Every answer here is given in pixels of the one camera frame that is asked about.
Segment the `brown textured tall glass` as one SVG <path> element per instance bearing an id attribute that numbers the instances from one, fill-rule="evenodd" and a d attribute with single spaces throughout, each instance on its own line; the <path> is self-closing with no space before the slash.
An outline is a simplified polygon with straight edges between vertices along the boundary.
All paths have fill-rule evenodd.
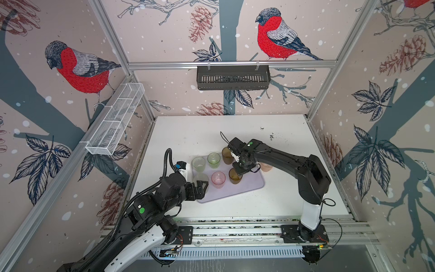
<path id="1" fill-rule="evenodd" d="M 222 149 L 223 162 L 227 165 L 231 165 L 234 161 L 234 157 L 229 148 L 225 147 Z"/>

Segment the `brown textured short glass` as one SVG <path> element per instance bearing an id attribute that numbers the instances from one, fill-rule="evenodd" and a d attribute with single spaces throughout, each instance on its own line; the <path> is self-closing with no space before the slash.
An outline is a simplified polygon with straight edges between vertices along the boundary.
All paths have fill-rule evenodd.
<path id="1" fill-rule="evenodd" d="M 228 173 L 228 176 L 229 176 L 230 182 L 232 184 L 238 184 L 238 183 L 240 183 L 240 181 L 243 178 L 243 175 L 239 175 L 234 168 L 230 169 L 230 171 Z"/>

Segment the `pink clear glass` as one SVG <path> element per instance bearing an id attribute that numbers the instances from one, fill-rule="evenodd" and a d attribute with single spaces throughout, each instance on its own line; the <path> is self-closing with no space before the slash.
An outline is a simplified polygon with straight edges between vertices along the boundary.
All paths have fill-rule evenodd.
<path id="1" fill-rule="evenodd" d="M 224 186 L 226 176 L 223 172 L 216 171 L 212 174 L 211 181 L 215 188 L 220 189 Z"/>

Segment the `pink frosted glass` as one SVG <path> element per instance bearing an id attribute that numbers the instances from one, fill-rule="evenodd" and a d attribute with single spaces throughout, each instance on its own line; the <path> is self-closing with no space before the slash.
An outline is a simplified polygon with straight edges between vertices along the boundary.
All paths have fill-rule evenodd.
<path id="1" fill-rule="evenodd" d="M 273 166 L 271 166 L 269 164 L 260 163 L 260 165 L 261 165 L 261 170 L 263 172 L 268 172 L 268 171 L 271 171 L 273 169 Z"/>

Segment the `lilac plastic tray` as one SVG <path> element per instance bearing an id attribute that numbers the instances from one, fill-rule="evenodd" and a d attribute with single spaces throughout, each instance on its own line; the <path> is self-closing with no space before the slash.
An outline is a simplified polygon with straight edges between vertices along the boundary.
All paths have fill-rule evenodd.
<path id="1" fill-rule="evenodd" d="M 228 173 L 231 168 L 233 168 L 231 165 L 227 165 L 224 162 L 220 161 L 220 166 L 217 169 L 213 169 L 208 165 L 207 156 L 203 156 L 206 161 L 206 168 L 203 172 L 208 176 L 209 182 L 208 182 L 208 188 L 207 192 L 205 193 L 205 196 L 203 199 L 200 199 L 200 203 L 206 203 L 215 201 L 222 198 L 227 198 L 231 196 L 235 196 L 237 194 L 242 194 L 245 192 L 249 192 L 252 190 L 261 189 L 265 185 L 265 180 L 260 172 L 252 173 L 248 172 L 247 174 L 243 175 L 242 180 L 238 184 L 232 184 L 230 182 L 230 178 L 228 176 Z M 199 172 L 193 170 L 193 177 Z M 223 172 L 226 176 L 226 181 L 224 183 L 224 186 L 220 189 L 217 189 L 213 186 L 211 181 L 211 176 L 214 172 L 220 171 Z"/>

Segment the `pale green textured glass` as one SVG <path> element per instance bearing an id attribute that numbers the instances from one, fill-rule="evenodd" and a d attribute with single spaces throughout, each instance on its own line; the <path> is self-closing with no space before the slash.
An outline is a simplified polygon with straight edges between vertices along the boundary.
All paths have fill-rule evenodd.
<path id="1" fill-rule="evenodd" d="M 204 157 L 198 156 L 196 158 L 194 158 L 191 162 L 192 168 L 193 170 L 201 173 L 205 170 L 206 168 L 206 161 Z"/>

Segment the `clear green glass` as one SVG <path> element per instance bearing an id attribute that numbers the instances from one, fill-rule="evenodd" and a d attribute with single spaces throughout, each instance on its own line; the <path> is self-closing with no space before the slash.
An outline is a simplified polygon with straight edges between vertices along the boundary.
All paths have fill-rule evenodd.
<path id="1" fill-rule="evenodd" d="M 220 166 L 221 157 L 218 153 L 210 153 L 207 157 L 208 165 L 213 168 L 217 169 Z"/>

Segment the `pale green frosted tall glass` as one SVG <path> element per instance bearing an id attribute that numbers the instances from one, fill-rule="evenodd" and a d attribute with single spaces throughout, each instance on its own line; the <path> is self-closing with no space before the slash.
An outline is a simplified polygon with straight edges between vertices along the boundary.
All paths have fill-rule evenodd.
<path id="1" fill-rule="evenodd" d="M 195 175 L 195 177 L 193 178 L 193 183 L 197 186 L 197 180 L 202 180 L 202 181 L 208 181 L 209 182 L 209 178 L 206 174 L 204 173 L 197 173 Z"/>

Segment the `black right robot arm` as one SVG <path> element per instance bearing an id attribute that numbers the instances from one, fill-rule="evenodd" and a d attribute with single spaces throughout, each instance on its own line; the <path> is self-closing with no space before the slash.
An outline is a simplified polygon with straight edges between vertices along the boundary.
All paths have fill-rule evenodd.
<path id="1" fill-rule="evenodd" d="M 263 163 L 296 178 L 298 192 L 303 200 L 296 241 L 316 243 L 326 240 L 320 238 L 325 231 L 321 224 L 321 211 L 331 178 L 318 156 L 289 154 L 256 139 L 245 143 L 234 138 L 228 143 L 228 149 L 236 160 L 233 168 L 238 175 L 251 172 L 259 163 Z"/>

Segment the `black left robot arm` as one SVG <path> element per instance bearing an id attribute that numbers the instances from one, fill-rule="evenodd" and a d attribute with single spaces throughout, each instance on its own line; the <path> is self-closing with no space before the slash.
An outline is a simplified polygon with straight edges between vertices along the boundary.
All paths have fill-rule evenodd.
<path id="1" fill-rule="evenodd" d="M 179 227 L 168 211 L 184 201 L 203 199 L 208 181 L 187 182 L 180 173 L 162 177 L 137 193 L 113 230 L 80 260 L 60 272 L 121 272 L 151 249 L 176 240 Z"/>

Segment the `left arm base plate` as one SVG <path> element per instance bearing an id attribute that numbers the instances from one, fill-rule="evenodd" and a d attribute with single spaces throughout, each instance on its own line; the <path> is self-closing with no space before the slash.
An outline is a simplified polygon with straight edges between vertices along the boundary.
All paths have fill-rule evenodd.
<path id="1" fill-rule="evenodd" d="M 193 227 L 181 226 L 174 240 L 168 245 L 191 245 L 193 240 Z"/>

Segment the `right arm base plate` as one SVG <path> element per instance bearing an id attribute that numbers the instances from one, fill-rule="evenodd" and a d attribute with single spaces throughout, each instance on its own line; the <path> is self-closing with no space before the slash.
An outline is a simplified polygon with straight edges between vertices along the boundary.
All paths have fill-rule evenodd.
<path id="1" fill-rule="evenodd" d="M 310 230 L 302 224 L 282 225 L 280 229 L 282 232 L 280 237 L 286 244 L 329 243 L 325 226 L 322 224 L 319 224 L 315 230 Z"/>

